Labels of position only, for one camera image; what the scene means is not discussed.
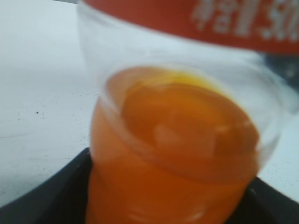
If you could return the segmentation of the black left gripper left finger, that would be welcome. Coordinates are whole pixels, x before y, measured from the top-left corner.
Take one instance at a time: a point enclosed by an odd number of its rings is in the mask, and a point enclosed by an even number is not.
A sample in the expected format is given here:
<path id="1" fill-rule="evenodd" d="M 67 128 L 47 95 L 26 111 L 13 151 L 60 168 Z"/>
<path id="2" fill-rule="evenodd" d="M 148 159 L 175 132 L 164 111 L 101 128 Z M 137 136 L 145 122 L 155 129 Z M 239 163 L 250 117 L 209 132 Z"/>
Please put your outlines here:
<path id="1" fill-rule="evenodd" d="M 83 224 L 91 170 L 84 149 L 50 179 L 0 209 L 2 224 Z"/>

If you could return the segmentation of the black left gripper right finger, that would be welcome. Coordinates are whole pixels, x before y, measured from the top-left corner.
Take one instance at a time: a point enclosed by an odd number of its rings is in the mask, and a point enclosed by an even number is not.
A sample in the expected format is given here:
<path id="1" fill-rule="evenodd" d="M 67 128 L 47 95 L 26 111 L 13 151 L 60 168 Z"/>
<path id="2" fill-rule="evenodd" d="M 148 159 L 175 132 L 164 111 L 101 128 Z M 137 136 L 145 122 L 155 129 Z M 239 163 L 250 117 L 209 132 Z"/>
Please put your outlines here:
<path id="1" fill-rule="evenodd" d="M 259 178 L 247 187 L 231 224 L 299 224 L 299 203 Z"/>

